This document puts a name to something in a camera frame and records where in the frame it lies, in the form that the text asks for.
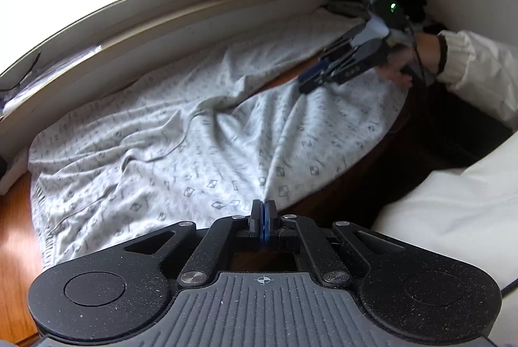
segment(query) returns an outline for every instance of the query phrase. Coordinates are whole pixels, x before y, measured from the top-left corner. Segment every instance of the wooden floor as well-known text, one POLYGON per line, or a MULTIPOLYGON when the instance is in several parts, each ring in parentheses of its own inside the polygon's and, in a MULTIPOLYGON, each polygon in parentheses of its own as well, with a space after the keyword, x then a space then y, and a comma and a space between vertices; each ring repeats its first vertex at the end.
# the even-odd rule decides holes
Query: wooden floor
POLYGON ((30 216, 30 174, 0 197, 0 340, 20 343, 35 334, 27 291, 41 272, 41 257, 30 216))

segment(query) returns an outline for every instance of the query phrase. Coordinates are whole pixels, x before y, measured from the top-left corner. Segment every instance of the bed sheet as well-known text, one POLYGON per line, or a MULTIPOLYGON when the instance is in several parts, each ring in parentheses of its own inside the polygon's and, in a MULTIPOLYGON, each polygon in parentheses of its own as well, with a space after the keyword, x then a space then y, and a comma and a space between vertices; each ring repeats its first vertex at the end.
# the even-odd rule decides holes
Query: bed sheet
POLYGON ((374 71, 301 95, 253 95, 358 24, 323 10, 267 25, 74 110, 29 151, 43 267, 181 220, 198 228, 282 210, 322 188, 388 132, 406 93, 374 71))

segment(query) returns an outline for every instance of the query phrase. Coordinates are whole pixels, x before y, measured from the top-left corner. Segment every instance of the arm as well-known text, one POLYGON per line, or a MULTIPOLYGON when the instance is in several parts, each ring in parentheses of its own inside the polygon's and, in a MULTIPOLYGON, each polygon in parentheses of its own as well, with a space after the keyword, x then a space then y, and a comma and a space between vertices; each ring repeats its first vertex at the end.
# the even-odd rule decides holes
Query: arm
POLYGON ((518 49, 468 31, 441 34, 448 50, 438 80, 448 91, 516 130, 518 49))
MULTIPOLYGON (((441 36, 417 35, 424 67, 438 74, 437 79, 448 91, 517 129, 518 49, 468 31, 442 32, 441 36), (439 39, 445 44, 443 56, 439 39)), ((401 74, 400 69, 410 61, 416 62, 415 54, 406 49, 392 55, 389 64, 377 70, 383 79, 409 88, 411 77, 401 74)))

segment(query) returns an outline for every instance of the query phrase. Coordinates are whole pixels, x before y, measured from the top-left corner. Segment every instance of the person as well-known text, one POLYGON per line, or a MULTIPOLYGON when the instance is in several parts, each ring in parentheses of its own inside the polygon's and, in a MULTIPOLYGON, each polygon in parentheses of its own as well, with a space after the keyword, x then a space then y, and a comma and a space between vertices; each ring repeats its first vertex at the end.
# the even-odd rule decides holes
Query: person
MULTIPOLYGON (((518 48, 473 32, 418 34, 423 66, 449 92, 518 128, 518 48)), ((412 79, 401 72, 416 62, 413 49, 401 50, 377 67, 379 76, 401 88, 412 79)), ((433 172, 402 200, 386 206, 374 230, 473 264, 500 288, 518 279, 518 134, 465 170, 433 172)), ((491 339, 518 345, 518 290, 502 301, 491 339)))

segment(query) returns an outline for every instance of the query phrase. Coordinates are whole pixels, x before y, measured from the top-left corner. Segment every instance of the hand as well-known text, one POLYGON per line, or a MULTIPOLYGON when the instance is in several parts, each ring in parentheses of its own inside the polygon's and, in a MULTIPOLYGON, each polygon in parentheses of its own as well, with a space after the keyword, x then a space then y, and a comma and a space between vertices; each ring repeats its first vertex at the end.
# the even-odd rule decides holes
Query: hand
MULTIPOLYGON (((415 38, 418 43, 418 51, 423 62, 423 66, 437 74, 439 71, 439 62, 441 61, 441 48, 439 39, 435 35, 427 35, 425 33, 416 33, 415 38)), ((384 81, 392 81, 399 88, 409 89, 412 87, 412 77, 402 74, 403 69, 410 62, 418 63, 414 49, 404 48, 400 51, 389 55, 388 63, 376 67, 377 74, 384 81)))

